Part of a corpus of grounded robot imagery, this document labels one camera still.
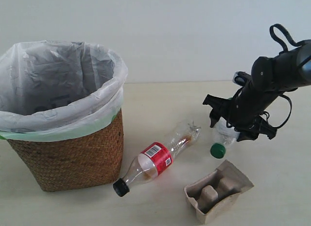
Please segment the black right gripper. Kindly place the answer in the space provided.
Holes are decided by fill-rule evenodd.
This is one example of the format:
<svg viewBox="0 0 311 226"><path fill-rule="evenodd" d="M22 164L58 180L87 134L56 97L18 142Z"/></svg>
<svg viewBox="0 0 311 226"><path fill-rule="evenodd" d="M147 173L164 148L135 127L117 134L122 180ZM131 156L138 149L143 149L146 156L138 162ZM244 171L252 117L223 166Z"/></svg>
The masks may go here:
<svg viewBox="0 0 311 226"><path fill-rule="evenodd" d="M249 81L241 87L231 99L207 95L203 105L209 105L210 128L222 117L228 127L234 127L240 134L237 141L256 140L260 134L268 139L276 136L277 130L260 115L277 98L275 92L256 90Z"/></svg>

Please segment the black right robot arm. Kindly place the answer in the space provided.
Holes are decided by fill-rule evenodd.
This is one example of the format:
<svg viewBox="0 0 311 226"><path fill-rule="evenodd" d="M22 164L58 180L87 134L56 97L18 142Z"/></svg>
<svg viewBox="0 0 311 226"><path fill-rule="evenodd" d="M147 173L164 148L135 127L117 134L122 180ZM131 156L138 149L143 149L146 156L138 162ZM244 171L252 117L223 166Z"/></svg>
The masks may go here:
<svg viewBox="0 0 311 226"><path fill-rule="evenodd" d="M311 44L307 42L291 51L282 51L274 58L260 56L253 63L251 74L238 71L233 82L240 89L231 99L212 95L204 99L203 104L212 107L210 127L223 118L228 128L239 133L238 141L256 140L259 134L273 139L278 128L262 115L277 97L311 84Z"/></svg>

